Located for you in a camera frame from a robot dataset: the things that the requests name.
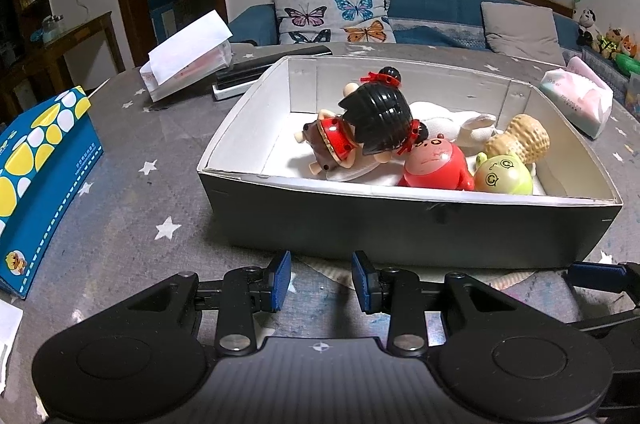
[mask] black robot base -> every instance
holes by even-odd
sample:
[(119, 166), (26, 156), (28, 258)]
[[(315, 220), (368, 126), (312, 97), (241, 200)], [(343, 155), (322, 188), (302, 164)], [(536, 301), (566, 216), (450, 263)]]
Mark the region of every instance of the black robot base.
[[(267, 338), (252, 314), (282, 308), (290, 253), (200, 282), (174, 275), (52, 337), (33, 360), (50, 424), (640, 422), (640, 309), (565, 325), (468, 275), (422, 282), (353, 254), (377, 338)], [(576, 263), (576, 286), (640, 298), (637, 264)], [(218, 310), (213, 346), (197, 340)], [(447, 341), (429, 346), (425, 311)]]

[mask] black box exterior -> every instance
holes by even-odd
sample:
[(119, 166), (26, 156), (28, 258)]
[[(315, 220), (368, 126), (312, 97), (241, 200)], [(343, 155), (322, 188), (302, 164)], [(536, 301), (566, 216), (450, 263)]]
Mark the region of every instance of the black box exterior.
[(233, 245), (375, 263), (565, 268), (584, 259), (621, 205), (506, 205), (332, 195), (200, 173)]

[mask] blue sofa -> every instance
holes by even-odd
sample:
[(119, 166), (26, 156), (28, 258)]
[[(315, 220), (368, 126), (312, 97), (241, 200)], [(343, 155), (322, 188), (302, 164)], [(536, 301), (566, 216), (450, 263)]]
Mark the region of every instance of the blue sofa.
[[(522, 4), (517, 0), (391, 0), (389, 22), (396, 41), (403, 44), (456, 46), (472, 50), (489, 50), (484, 39), (480, 3)], [(558, 41), (565, 59), (580, 55), (576, 44), (578, 25), (554, 13)], [(231, 42), (250, 41), (256, 46), (278, 44), (273, 5), (249, 7), (229, 24)]]

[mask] butterfly print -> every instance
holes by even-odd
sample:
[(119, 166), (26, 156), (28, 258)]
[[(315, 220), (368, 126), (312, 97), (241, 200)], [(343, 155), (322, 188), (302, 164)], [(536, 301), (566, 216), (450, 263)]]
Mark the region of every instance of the butterfly print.
[(370, 26), (366, 28), (343, 28), (347, 32), (347, 41), (360, 42), (360, 41), (386, 41), (385, 29), (379, 20), (375, 20)]
[(373, 17), (373, 12), (369, 10), (373, 8), (373, 0), (360, 0), (357, 5), (352, 4), (349, 0), (334, 1), (338, 10), (342, 10), (344, 20), (353, 21), (356, 16), (361, 16), (366, 21)]
[(285, 8), (284, 11), (287, 13), (287, 16), (291, 18), (291, 22), (296, 26), (320, 26), (324, 25), (324, 13), (326, 12), (326, 7), (318, 7), (317, 9), (313, 9), (311, 12), (301, 12), (300, 10)]
[(331, 41), (331, 30), (325, 28), (324, 30), (320, 30), (319, 34), (311, 41), (301, 32), (288, 32), (291, 39), (295, 41), (295, 44), (299, 42), (329, 42)]

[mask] blue plastic box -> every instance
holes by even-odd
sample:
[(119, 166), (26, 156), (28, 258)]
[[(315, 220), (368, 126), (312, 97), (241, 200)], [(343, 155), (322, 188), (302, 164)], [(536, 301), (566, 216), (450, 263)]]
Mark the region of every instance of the blue plastic box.
[(80, 86), (0, 134), (0, 287), (25, 298), (76, 191), (102, 155)]

